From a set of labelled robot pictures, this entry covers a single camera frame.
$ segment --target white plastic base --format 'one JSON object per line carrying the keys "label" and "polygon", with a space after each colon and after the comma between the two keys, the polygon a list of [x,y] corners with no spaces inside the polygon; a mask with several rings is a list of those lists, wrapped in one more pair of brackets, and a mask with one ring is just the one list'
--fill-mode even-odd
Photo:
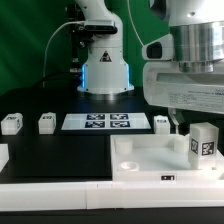
{"label": "white plastic base", "polygon": [[[115,144],[123,137],[124,154]],[[191,170],[176,137],[111,136],[113,181],[1,184],[0,211],[224,206],[223,156],[214,170]]]}

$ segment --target black cable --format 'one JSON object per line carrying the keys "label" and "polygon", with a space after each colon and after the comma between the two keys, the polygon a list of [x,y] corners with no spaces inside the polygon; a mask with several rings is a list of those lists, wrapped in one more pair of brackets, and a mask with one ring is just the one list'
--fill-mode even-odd
{"label": "black cable", "polygon": [[34,83],[31,88],[38,88],[43,82],[46,81],[50,81],[51,78],[55,77],[55,76],[59,76],[59,75],[64,75],[64,74],[70,74],[70,75],[77,75],[75,73],[71,73],[69,71],[65,71],[65,72],[56,72],[56,73],[52,73],[50,75],[45,76],[44,78],[40,79],[39,81],[37,81],[36,83]]}

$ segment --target white platform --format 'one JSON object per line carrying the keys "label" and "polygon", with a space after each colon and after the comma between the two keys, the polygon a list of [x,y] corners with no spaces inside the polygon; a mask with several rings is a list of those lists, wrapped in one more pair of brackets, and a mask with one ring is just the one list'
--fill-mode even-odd
{"label": "white platform", "polygon": [[67,114],[62,130],[150,129],[144,113]]}
{"label": "white platform", "polygon": [[[132,139],[129,154],[116,153],[120,137]],[[113,181],[1,184],[0,211],[224,206],[223,156],[215,170],[191,170],[175,137],[111,136]]]}

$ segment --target cable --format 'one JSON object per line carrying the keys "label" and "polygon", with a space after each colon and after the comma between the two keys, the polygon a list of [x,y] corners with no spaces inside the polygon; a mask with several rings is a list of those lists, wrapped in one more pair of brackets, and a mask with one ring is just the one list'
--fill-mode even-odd
{"label": "cable", "polygon": [[143,42],[142,42],[140,36],[138,35],[138,32],[137,32],[137,30],[136,30],[136,27],[135,27],[135,24],[134,24],[134,21],[133,21],[133,18],[132,18],[131,7],[130,7],[130,1],[129,1],[129,0],[127,0],[127,6],[128,6],[128,14],[129,14],[129,18],[130,18],[130,21],[131,21],[131,25],[132,25],[132,27],[133,27],[133,29],[134,29],[134,32],[135,32],[135,34],[136,34],[136,36],[137,36],[137,38],[138,38],[140,44],[141,44],[142,47],[143,47],[144,44],[143,44]]}
{"label": "cable", "polygon": [[45,49],[45,54],[44,54],[44,67],[43,67],[43,78],[46,77],[46,66],[47,66],[47,56],[48,56],[48,49],[49,46],[51,44],[52,39],[56,36],[56,34],[62,30],[65,26],[71,25],[71,24],[83,24],[83,21],[76,21],[76,22],[67,22],[62,24],[50,37],[50,39],[48,40],[46,49]]}
{"label": "cable", "polygon": [[40,79],[39,81],[37,81],[36,83],[34,83],[31,88],[36,88],[36,87],[39,87],[40,84],[42,84],[43,82],[46,82],[48,81],[49,79],[55,77],[55,76],[59,76],[59,75],[64,75],[64,74],[71,74],[72,73],[70,71],[64,71],[64,72],[55,72],[55,73],[52,73],[50,75],[47,75],[45,77],[43,77],[42,79]]}

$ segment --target robot logo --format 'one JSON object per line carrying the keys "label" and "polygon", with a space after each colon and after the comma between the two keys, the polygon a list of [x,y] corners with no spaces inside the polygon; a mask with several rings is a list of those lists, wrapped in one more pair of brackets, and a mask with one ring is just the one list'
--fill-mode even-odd
{"label": "robot logo", "polygon": [[100,62],[112,62],[110,55],[107,51],[104,52],[103,56],[100,59]]}

